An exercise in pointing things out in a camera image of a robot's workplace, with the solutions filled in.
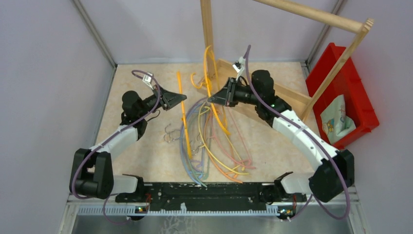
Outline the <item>deep yellow hanger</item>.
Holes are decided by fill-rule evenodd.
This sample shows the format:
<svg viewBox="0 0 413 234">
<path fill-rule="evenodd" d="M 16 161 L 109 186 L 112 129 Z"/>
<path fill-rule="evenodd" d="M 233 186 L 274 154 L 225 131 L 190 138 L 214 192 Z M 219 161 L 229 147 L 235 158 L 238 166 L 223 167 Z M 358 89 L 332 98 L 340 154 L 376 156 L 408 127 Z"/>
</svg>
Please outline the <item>deep yellow hanger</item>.
<svg viewBox="0 0 413 234">
<path fill-rule="evenodd" d="M 193 76 L 194 76 L 196 73 L 193 73 L 193 74 L 190 75 L 190 80 L 191 80 L 192 86 L 195 87 L 196 89 L 201 89 L 203 86 L 206 87 L 207 97 L 208 97 L 208 98 L 211 97 L 211 95 L 212 95 L 212 85 L 211 85 L 211 80 L 210 80 L 210 78 L 209 78 L 209 75 L 208 75 L 209 73 L 208 73 L 208 69 L 207 69 L 207 58 L 208 58 L 208 57 L 210 57 L 210 58 L 213 60 L 214 70 L 217 71 L 217 69 L 216 69 L 216 62 L 215 62 L 215 60 L 214 60 L 213 53 L 212 53 L 212 52 L 209 52 L 210 47 L 211 47 L 211 45 L 207 46 L 207 47 L 205 48 L 205 50 L 204 50 L 204 56 L 203 56 L 204 81 L 200 81 L 199 84 L 196 85 L 196 84 L 193 82 Z M 221 130 L 224 132 L 224 134 L 225 134 L 226 136 L 230 135 L 229 130 L 228 130 L 228 129 L 226 128 L 226 126 L 221 122 L 221 120 L 220 120 L 220 118 L 219 118 L 219 115 L 218 115 L 218 112 L 217 112 L 217 110 L 216 110 L 216 108 L 215 108 L 215 105 L 214 105 L 214 104 L 211 104 L 211 107 L 212 107 L 213 114 L 214 114 L 214 116 L 215 116 L 215 118 L 216 118 L 216 120 L 217 120 L 217 122 L 218 122 L 218 125 L 219 125 L 220 128 L 221 128 Z"/>
<path fill-rule="evenodd" d="M 178 71 L 176 73 L 176 76 L 177 76 L 179 94 L 183 94 L 181 73 Z M 186 141 L 186 146 L 187 146 L 187 155 L 188 155 L 188 159 L 191 160 L 192 159 L 192 152 L 191 152 L 191 148 L 190 148 L 190 140 L 189 140 L 189 134 L 188 134 L 185 104 L 183 103 L 183 101 L 181 101 L 181 111 L 182 111 L 182 123 L 183 123 L 183 126 L 184 126 L 184 136 L 185 136 L 185 141 Z"/>
</svg>

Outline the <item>pink hanger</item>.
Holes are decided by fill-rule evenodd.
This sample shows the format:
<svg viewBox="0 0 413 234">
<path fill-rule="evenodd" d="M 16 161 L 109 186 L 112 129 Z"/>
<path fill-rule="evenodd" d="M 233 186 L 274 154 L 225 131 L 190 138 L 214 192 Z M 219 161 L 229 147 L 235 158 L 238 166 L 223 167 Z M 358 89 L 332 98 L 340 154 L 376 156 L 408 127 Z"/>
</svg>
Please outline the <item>pink hanger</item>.
<svg viewBox="0 0 413 234">
<path fill-rule="evenodd" d="M 252 155 L 240 130 L 239 124 L 235 119 L 235 116 L 226 107 L 220 107 L 217 104 L 214 105 L 221 122 L 229 130 L 230 135 L 226 136 L 219 125 L 217 128 L 212 126 L 211 137 L 213 141 L 217 144 L 217 147 L 226 156 L 226 158 L 233 163 L 233 167 L 240 165 L 237 171 L 247 172 L 247 170 L 256 169 L 253 164 Z M 212 115 L 214 120 L 211 121 L 211 125 L 213 125 L 214 123 L 218 124 L 213 113 Z"/>
</svg>

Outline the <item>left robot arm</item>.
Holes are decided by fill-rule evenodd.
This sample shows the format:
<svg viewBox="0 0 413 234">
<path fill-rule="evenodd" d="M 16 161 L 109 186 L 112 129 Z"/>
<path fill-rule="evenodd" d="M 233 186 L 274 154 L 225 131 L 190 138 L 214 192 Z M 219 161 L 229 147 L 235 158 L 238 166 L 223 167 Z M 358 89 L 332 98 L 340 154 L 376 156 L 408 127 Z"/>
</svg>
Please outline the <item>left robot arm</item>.
<svg viewBox="0 0 413 234">
<path fill-rule="evenodd" d="M 167 111 L 186 100 L 184 94 L 155 86 L 153 95 L 142 99 L 136 91 L 122 96 L 121 123 L 103 142 L 89 149 L 78 149 L 74 154 L 69 185 L 70 192 L 79 199 L 106 199 L 111 195 L 127 194 L 135 202 L 145 198 L 142 178 L 135 175 L 115 175 L 113 160 L 145 133 L 146 117 L 162 108 Z"/>
</svg>

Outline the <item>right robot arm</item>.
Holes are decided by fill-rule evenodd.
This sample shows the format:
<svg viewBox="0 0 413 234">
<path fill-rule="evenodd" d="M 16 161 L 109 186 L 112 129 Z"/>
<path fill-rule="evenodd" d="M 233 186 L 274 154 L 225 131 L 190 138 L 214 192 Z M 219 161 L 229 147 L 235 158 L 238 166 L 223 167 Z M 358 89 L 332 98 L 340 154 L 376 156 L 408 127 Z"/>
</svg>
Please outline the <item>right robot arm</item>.
<svg viewBox="0 0 413 234">
<path fill-rule="evenodd" d="M 355 159 L 348 150 L 339 150 L 322 140 L 298 117 L 292 107 L 275 94 L 274 80 L 267 70 L 256 70 L 250 84 L 228 78 L 224 87 L 208 98 L 213 104 L 235 107 L 251 104 L 259 118 L 287 137 L 304 154 L 313 174 L 285 173 L 277 179 L 275 197 L 287 201 L 295 193 L 313 194 L 327 203 L 348 191 L 355 180 Z"/>
</svg>

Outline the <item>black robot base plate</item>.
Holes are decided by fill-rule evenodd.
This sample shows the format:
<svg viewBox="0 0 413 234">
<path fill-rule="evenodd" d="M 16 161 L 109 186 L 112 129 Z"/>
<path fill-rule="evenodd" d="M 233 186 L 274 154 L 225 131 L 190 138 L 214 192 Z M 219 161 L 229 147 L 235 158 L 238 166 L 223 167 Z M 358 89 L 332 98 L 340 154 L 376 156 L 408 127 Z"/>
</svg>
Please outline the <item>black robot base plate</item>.
<svg viewBox="0 0 413 234">
<path fill-rule="evenodd" d="M 150 211 L 178 211 L 185 204 L 190 212 L 264 211 L 277 202 L 306 202 L 307 197 L 288 195 L 274 183 L 212 183 L 205 186 L 184 182 L 152 182 L 138 185 L 136 192 L 115 197 L 117 203 L 141 202 Z"/>
</svg>

